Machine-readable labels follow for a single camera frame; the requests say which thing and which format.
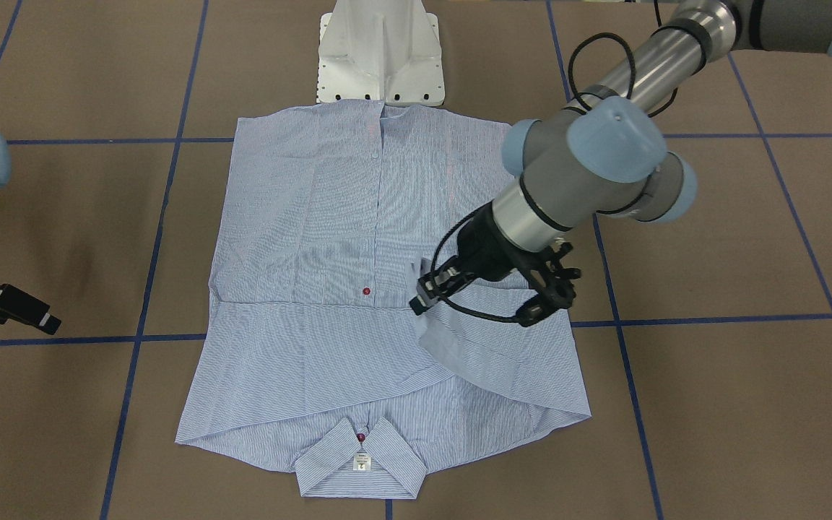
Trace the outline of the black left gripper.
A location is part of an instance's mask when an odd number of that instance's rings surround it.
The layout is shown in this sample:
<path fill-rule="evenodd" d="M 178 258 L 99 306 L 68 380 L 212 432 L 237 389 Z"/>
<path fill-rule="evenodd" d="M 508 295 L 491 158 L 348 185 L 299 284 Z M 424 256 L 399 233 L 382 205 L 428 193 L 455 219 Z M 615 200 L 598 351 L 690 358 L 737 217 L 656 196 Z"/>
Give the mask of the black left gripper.
<path fill-rule="evenodd" d="M 417 281 L 409 308 L 421 316 L 476 280 L 504 280 L 517 270 L 522 251 L 496 224 L 493 203 L 476 208 L 443 235 Z"/>

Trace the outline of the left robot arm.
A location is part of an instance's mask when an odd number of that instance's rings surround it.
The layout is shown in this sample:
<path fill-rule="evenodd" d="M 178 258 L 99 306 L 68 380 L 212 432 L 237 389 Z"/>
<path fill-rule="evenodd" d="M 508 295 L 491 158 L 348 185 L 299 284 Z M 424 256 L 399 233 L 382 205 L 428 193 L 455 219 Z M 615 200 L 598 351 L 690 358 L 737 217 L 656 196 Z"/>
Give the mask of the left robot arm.
<path fill-rule="evenodd" d="M 683 82 L 736 50 L 832 56 L 832 1 L 682 1 L 638 49 L 614 33 L 624 62 L 579 89 L 548 121 L 509 129 L 502 162 L 513 181 L 448 232 L 456 253 L 433 254 L 409 305 L 528 326 L 576 296 L 580 270 L 560 242 L 591 216 L 676 220 L 696 197 L 693 169 L 668 151 L 651 115 Z"/>

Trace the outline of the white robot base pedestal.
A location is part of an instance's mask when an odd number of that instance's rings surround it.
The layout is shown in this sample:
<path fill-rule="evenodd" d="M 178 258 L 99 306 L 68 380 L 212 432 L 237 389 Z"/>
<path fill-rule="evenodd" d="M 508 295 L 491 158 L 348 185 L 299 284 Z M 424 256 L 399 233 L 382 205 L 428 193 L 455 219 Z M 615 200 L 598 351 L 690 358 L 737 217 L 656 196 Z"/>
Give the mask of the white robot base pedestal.
<path fill-rule="evenodd" d="M 439 20 L 422 1 L 337 1 L 319 20 L 317 103 L 446 99 Z"/>

